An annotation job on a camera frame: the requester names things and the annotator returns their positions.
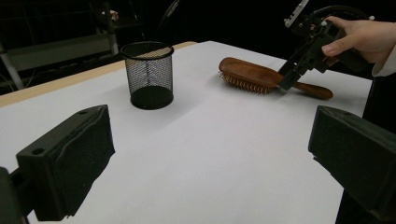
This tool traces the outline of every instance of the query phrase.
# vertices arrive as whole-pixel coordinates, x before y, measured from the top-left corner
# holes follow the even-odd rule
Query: black mechanical device
[[[348,20],[373,19],[360,10],[347,6],[324,7],[311,14],[301,14],[307,3],[308,0],[303,0],[292,12],[290,18],[285,19],[285,25],[294,34],[303,36],[304,41],[278,71],[284,76],[279,83],[284,90],[290,89],[307,70],[315,68],[324,73],[329,68],[321,47],[341,38],[344,31],[337,28],[331,21],[326,21],[326,17],[333,15]],[[368,64],[354,49],[344,51],[337,58],[354,72],[362,71]]]
[[[308,150],[376,218],[367,223],[395,223],[394,133],[344,110],[319,105]]]
[[[0,223],[74,216],[114,153],[107,105],[77,112],[21,150],[11,174],[0,167]]]

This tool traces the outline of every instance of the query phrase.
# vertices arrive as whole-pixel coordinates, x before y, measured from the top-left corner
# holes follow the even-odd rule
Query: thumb
[[[352,49],[355,42],[353,35],[347,35],[341,39],[334,40],[332,43],[323,46],[321,49],[326,56],[335,56],[347,49]]]

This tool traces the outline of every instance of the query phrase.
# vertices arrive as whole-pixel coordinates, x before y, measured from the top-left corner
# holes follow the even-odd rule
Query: person
[[[329,66],[338,62],[336,55],[355,49],[368,62],[373,63],[373,77],[386,77],[396,72],[396,23],[390,21],[348,21],[338,17],[326,18],[335,26],[344,29],[346,35],[322,46],[329,57]]]

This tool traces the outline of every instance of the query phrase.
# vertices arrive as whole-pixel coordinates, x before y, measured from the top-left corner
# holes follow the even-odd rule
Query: hairbrush bristles
[[[222,72],[220,72],[220,77],[222,77],[222,79],[226,81],[228,84],[246,91],[268,94],[274,89],[271,87],[264,87],[255,83],[251,83],[237,77],[228,76],[227,74]]]

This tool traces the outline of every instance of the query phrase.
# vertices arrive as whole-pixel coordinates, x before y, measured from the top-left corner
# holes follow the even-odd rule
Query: hairbrush handle
[[[271,68],[232,57],[224,58],[219,64],[219,70],[228,76],[268,88],[276,87],[283,79],[281,74]],[[293,87],[323,100],[332,99],[332,91],[324,87],[302,82],[296,82]]]

